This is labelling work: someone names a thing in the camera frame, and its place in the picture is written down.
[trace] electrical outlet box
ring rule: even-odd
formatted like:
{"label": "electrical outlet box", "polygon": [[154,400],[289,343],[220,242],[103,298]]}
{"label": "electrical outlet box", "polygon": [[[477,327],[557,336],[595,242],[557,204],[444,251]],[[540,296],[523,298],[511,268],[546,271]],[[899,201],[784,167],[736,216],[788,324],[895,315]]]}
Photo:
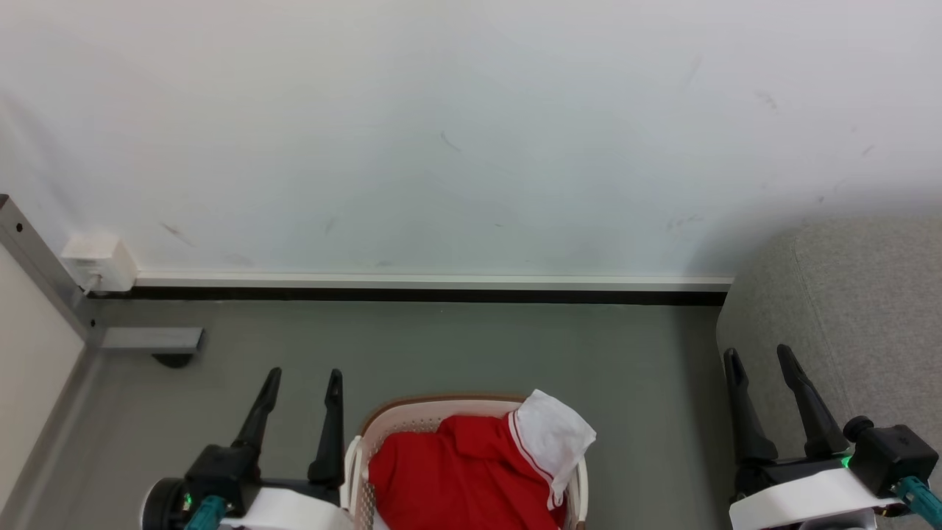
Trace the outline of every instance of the electrical outlet box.
{"label": "electrical outlet box", "polygon": [[131,254],[120,238],[110,234],[75,236],[61,257],[82,289],[125,291],[134,287],[138,278]]}

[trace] white panel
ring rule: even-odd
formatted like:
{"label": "white panel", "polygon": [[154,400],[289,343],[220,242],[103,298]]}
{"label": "white panel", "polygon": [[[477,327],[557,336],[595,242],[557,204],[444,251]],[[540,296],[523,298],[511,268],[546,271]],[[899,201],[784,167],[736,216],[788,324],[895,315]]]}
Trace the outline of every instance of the white panel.
{"label": "white panel", "polygon": [[733,275],[942,204],[931,0],[9,0],[0,189],[177,272]]}
{"label": "white panel", "polygon": [[85,342],[0,246],[0,511]]}

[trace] white cloth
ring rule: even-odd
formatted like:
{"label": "white cloth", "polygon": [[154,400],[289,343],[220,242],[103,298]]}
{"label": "white cloth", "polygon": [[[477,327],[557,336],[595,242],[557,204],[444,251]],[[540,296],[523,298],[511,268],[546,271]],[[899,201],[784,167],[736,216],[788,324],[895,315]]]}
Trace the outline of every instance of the white cloth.
{"label": "white cloth", "polygon": [[572,408],[540,390],[507,418],[520,454],[549,484],[546,507],[561,506],[576,465],[595,441],[595,431]]}

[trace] laundry basket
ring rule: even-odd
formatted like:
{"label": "laundry basket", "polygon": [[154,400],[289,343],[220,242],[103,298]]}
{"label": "laundry basket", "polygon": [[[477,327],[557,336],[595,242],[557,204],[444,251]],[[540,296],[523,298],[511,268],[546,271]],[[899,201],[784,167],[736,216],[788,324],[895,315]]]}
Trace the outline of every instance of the laundry basket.
{"label": "laundry basket", "polygon": [[[344,461],[344,485],[340,488],[340,507],[349,511],[355,530],[372,530],[376,496],[369,484],[369,460],[393,433],[434,432],[443,419],[455,415],[500,418],[516,410],[524,398],[498,396],[430,396],[395,401],[366,421],[363,431],[347,448]],[[585,530],[589,510],[589,477],[585,459],[566,488],[566,522],[562,530]]]}

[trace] metal frame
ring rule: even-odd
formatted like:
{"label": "metal frame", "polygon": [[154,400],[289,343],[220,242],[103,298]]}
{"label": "metal frame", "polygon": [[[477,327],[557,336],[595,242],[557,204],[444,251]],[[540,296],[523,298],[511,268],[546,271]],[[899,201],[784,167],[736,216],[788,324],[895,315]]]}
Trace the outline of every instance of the metal frame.
{"label": "metal frame", "polygon": [[[6,506],[0,511],[0,528],[23,530],[29,527],[36,513],[41,496],[59,462],[59,455],[94,388],[96,378],[106,360],[103,353],[112,349],[106,350],[102,347],[107,326],[101,322],[100,317],[96,320],[98,303],[86,297],[75,285],[75,281],[59,262],[56,254],[49,249],[9,195],[3,193],[0,193],[0,245],[7,249],[62,318],[85,342],[85,349],[75,362]],[[121,328],[114,328],[116,333],[113,333],[113,336],[124,336],[126,339],[130,337],[132,345],[137,346],[121,348],[122,344],[117,343],[116,346],[119,347],[116,351],[155,354],[157,360],[164,364],[166,362],[160,359],[162,356],[192,356],[196,353],[199,338],[203,335],[201,328],[184,328],[186,332],[182,334],[181,328],[134,329],[146,331],[142,334],[131,333],[128,336],[127,333],[122,334]],[[161,330],[169,330],[169,334],[161,334]],[[170,337],[173,340],[160,342],[154,340],[154,337]],[[141,338],[150,338],[151,341],[142,344]]]}
{"label": "metal frame", "polygon": [[92,302],[75,285],[58,258],[9,195],[0,194],[2,244],[86,344],[97,323]]}

